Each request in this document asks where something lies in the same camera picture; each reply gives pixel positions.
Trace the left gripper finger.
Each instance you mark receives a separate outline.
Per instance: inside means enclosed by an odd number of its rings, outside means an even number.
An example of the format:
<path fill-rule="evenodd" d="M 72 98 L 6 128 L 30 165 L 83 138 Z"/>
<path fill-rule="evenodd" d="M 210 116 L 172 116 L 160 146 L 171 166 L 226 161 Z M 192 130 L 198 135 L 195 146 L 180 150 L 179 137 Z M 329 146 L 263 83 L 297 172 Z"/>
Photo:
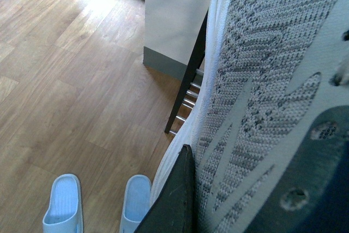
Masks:
<path fill-rule="evenodd" d="M 154 204 L 136 232 L 194 232 L 195 163 L 184 144 Z"/>

